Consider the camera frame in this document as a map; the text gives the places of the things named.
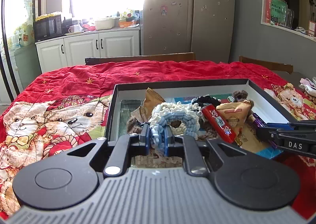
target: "red blanket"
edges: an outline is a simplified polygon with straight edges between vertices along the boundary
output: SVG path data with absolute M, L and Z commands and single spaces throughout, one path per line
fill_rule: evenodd
M 298 120 L 315 119 L 313 103 L 273 72 L 254 64 L 137 61 L 42 74 L 0 117 L 0 214 L 6 218 L 19 209 L 12 179 L 22 167 L 103 136 L 115 84 L 235 78 L 251 79 Z M 316 211 L 315 162 L 291 155 L 284 164 L 300 175 L 301 191 L 293 208 L 308 218 Z

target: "green package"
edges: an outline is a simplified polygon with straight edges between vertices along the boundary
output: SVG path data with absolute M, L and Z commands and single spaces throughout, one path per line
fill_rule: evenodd
M 271 0 L 271 24 L 284 25 L 288 5 L 280 0 Z

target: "red cylindrical object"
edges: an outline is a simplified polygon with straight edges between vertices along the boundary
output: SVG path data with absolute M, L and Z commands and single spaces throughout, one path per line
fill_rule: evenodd
M 210 104 L 203 107 L 202 113 L 225 142 L 233 143 L 235 141 L 236 133 L 232 130 L 225 118 L 216 110 L 214 105 Z

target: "black microwave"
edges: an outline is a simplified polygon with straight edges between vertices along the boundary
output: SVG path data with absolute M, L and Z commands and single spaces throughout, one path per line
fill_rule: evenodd
M 38 21 L 33 24 L 35 42 L 60 37 L 63 34 L 61 28 L 61 16 L 50 16 Z

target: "mug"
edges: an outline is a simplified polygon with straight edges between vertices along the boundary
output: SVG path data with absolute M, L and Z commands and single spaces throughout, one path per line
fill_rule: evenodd
M 82 30 L 83 30 L 83 28 L 80 26 L 80 24 L 76 24 L 76 25 L 70 26 L 68 29 L 68 32 L 73 33 L 73 32 L 79 32 Z

